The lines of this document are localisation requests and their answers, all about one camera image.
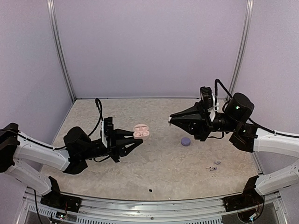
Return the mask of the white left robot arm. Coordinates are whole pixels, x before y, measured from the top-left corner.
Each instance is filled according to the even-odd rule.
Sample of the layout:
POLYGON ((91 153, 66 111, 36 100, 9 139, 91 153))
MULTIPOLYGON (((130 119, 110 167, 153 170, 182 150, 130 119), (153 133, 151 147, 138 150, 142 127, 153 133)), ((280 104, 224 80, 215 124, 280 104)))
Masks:
POLYGON ((127 156, 143 143, 142 139, 133 137, 132 131, 113 129, 113 125, 103 128, 100 133, 100 139, 91 140, 76 126, 65 135, 65 146, 54 147, 27 136, 16 123, 10 123, 0 131, 0 171, 46 196, 53 206, 62 207, 65 196, 60 193, 56 180, 40 174, 26 161, 77 175, 87 168, 88 160, 103 157, 119 162, 121 157, 127 156))

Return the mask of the pink earbud charging case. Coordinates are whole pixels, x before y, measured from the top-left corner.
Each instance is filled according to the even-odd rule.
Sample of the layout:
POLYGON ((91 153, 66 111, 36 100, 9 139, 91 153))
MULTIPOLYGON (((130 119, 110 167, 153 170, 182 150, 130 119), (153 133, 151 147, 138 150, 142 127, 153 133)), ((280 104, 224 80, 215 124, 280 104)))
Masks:
POLYGON ((133 128, 134 139, 147 140, 150 136, 149 126, 146 124, 137 124, 133 128))

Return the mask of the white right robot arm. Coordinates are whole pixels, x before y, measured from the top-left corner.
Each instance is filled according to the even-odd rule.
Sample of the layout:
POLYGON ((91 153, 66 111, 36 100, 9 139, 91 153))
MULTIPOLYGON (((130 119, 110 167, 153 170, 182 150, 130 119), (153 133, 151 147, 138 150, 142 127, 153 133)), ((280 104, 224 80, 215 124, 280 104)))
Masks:
MULTIPOLYGON (((242 93, 236 93, 223 112, 217 112, 205 102, 206 96, 194 106, 170 115, 169 124, 175 125, 195 139, 205 141, 212 132, 231 133, 229 141, 245 152, 268 152, 298 158, 299 137, 295 134, 266 130, 254 122, 247 123, 254 104, 242 93)), ((249 207, 257 194, 266 195, 299 182, 299 163, 267 175, 250 178, 239 196, 239 203, 249 207)))

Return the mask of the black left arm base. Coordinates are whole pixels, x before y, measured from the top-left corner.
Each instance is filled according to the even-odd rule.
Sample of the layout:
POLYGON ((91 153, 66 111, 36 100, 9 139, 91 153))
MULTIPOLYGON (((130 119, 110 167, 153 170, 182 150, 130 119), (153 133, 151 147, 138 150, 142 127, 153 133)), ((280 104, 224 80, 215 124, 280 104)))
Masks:
POLYGON ((41 198, 41 204, 52 208, 78 213, 82 199, 76 196, 64 195, 61 193, 58 182, 49 176, 51 191, 41 198))

